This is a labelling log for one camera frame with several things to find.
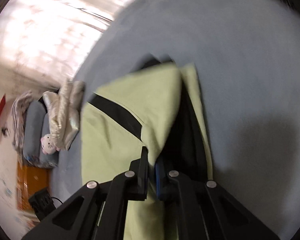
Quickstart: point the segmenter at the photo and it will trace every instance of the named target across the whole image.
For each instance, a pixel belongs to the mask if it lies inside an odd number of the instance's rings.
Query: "stuffed toy face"
[[[41,138],[41,146],[44,154],[54,154],[58,150],[54,146],[49,133]]]

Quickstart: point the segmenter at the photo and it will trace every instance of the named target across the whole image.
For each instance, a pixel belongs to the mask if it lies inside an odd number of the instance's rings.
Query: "metal rivet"
[[[126,177],[128,177],[128,178],[131,178],[131,177],[134,176],[134,171],[126,171],[126,172],[124,173],[124,175],[125,175]]]
[[[169,176],[170,177],[178,177],[179,176],[179,172],[177,172],[177,171],[169,171]]]
[[[217,186],[217,183],[213,180],[208,180],[207,181],[207,187],[210,187],[210,188],[214,188]]]
[[[87,188],[95,188],[96,186],[98,186],[98,183],[93,180],[87,183]]]

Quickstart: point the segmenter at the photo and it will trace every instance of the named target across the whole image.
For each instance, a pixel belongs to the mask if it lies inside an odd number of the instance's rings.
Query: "gray bed sheet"
[[[276,0],[137,0],[79,69],[84,101],[149,53],[195,63],[215,180],[290,239],[300,227],[300,15]],[[80,137],[53,171],[62,200],[82,184]]]

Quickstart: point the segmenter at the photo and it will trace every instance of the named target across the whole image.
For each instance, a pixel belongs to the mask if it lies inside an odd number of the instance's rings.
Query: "light green fabric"
[[[127,109],[141,123],[142,141],[87,103],[81,125],[84,183],[89,180],[99,183],[109,181],[128,170],[130,162],[140,158],[142,146],[148,148],[149,166],[153,171],[178,113],[182,78],[191,100],[194,100],[195,113],[197,117],[201,116],[198,121],[202,130],[204,120],[193,66],[180,71],[173,63],[161,64],[131,73],[96,91],[96,94]],[[205,129],[202,136],[205,140]],[[163,203],[157,200],[154,188],[153,182],[150,182],[146,201],[129,201],[125,240],[164,239],[164,208]]]

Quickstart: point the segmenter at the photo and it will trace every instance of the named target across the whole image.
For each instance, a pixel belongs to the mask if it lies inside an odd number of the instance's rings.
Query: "white puffer jacket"
[[[67,81],[58,94],[47,91],[42,95],[48,110],[50,135],[56,148],[68,150],[79,131],[83,90],[84,82]]]

